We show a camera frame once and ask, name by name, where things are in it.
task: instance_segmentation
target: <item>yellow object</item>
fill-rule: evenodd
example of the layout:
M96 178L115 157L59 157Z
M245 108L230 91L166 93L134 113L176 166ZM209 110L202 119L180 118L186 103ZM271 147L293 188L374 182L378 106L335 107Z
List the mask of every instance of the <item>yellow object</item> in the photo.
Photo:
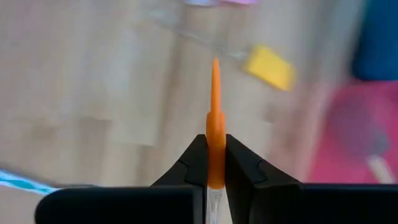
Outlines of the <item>yellow object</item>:
M221 78L218 58L213 61L211 78L211 108L206 117L206 138L209 154L207 185L223 189L225 183L225 116L221 110Z
M244 70L281 90L288 91L292 88L294 81L293 66L266 46L255 46L244 66Z

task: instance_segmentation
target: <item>clear plastic tube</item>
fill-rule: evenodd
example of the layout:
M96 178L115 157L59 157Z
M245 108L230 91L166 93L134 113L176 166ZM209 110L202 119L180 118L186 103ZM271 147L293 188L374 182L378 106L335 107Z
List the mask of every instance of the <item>clear plastic tube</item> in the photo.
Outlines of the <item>clear plastic tube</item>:
M220 205L221 197L223 196L224 189L215 190L208 188L207 195L210 200L210 221L209 224L217 224L217 214L218 214L218 206Z

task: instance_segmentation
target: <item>orange plastic piece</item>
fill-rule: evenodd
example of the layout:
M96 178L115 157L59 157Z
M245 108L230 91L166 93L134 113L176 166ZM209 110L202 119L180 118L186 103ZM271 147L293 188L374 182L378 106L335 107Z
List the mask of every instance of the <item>orange plastic piece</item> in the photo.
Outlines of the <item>orange plastic piece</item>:
M225 115L221 111L221 78L218 58L213 61L211 109L206 117L206 138L209 153L208 186L223 189L225 185Z

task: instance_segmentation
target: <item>floor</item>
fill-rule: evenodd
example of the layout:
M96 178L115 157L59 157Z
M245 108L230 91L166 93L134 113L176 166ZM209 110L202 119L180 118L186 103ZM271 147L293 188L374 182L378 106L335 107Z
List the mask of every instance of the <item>floor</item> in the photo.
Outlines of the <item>floor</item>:
M339 0L263 0L245 8L174 0L0 2L0 168L105 186L151 184L204 132L214 56L228 132L262 157L288 148L314 67L330 73L319 48L333 28L330 8L342 7ZM345 13L352 12L358 14L354 7ZM294 65L292 92L240 69L254 44ZM330 47L323 51L329 55ZM291 164L280 168L294 174ZM4 223L34 222L40 197L5 187L0 196ZM224 201L220 223L231 223L228 212Z

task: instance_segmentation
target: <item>blurred background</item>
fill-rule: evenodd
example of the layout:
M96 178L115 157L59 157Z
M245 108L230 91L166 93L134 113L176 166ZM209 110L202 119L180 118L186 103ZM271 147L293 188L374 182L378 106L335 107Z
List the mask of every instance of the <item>blurred background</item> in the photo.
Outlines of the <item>blurred background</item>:
M226 130L248 148L303 182L394 182L398 4L195 2L0 0L0 169L150 185L205 132L217 56ZM293 68L288 90L243 69L258 45ZM42 196L0 198L2 222L33 223Z

